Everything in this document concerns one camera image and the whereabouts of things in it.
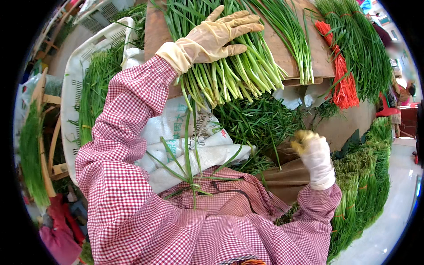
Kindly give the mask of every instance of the gloved hand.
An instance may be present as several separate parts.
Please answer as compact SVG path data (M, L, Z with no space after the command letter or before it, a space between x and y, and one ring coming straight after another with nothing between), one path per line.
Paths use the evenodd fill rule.
M248 32L262 31L264 26L257 23L259 16L249 15L249 11L243 10L216 20L223 10L224 6L217 7L185 38L164 43L156 54L170 63L180 75L193 64L211 63L245 52L247 47L243 44L224 45Z
M295 132L295 137L296 140L291 143L291 147L299 154L309 171L311 188L314 190L330 188L336 178L330 157L330 147L325 137L309 130L299 130Z

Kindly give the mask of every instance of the yellow rubber glove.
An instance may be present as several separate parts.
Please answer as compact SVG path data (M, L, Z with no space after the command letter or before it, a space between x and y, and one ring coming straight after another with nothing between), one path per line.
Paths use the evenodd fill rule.
M295 132L295 137L296 140L291 142L291 147L299 154L309 171L311 188L314 190L330 188L336 178L330 157L330 147L325 137L313 131L304 130Z
M264 26L258 24L259 16L249 15L249 11L243 10L217 20L223 10L224 6L217 7L185 38L164 43L156 54L170 63L180 75L193 64L211 63L245 52L247 47L243 44L224 45L248 32L262 31Z

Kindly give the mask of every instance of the wooden board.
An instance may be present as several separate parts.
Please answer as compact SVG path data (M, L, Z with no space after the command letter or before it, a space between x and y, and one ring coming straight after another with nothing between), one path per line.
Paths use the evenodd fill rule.
M156 4L165 8L161 3L162 0L155 0ZM317 9L309 0L293 0L296 6L296 11L299 17L299 23L301 26L304 26L303 23L303 9L309 8L316 12ZM168 31L163 13L154 8L153 4L148 1L147 3L147 14L146 14L146 26L145 26L145 59L149 60L155 55L155 52L164 44L165 42L173 41L171 35ZM265 41L267 42L275 62L283 68L289 75L286 79L298 79L299 70L297 68L297 63L294 58L291 56L290 52L284 45L283 41L278 37L272 27L264 20L265 22ZM322 36L315 29L310 17L307 16L307 28L309 32L310 39L310 49L312 56L312 69L314 72L314 77L322 78L333 78L334 77L334 64L328 62L330 55L330 50L325 43ZM168 98L174 98L181 96L181 88L175 87L173 85L169 88Z

